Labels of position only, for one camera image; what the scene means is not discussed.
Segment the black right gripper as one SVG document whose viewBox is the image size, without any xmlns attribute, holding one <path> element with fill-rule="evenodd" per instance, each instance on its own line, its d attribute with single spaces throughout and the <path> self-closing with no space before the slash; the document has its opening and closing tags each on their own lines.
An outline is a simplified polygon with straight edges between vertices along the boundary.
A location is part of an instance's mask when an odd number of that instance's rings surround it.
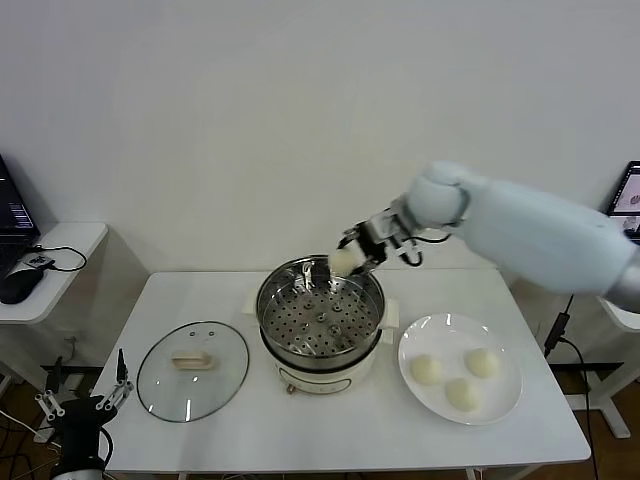
<svg viewBox="0 0 640 480">
<path fill-rule="evenodd" d="M 355 266 L 352 275 L 373 272 L 384 264 L 389 255 L 402 261 L 417 261 L 418 252 L 411 240 L 418 224 L 407 207 L 389 207 L 369 219 L 345 230 L 339 241 L 339 249 L 350 244 Z"/>
</svg>

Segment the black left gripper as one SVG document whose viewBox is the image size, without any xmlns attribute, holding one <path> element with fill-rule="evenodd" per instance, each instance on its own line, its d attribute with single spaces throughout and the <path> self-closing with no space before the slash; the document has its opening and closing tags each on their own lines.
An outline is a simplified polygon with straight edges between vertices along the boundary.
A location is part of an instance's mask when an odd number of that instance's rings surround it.
<svg viewBox="0 0 640 480">
<path fill-rule="evenodd" d="M 97 453 L 101 428 L 111 420 L 111 410 L 119 409 L 133 391 L 123 349 L 118 350 L 116 378 L 102 397 L 65 401 L 56 399 L 61 384 L 63 357 L 59 356 L 48 371 L 45 388 L 34 396 L 46 418 L 55 418 L 55 436 L 62 453 Z"/>
</svg>

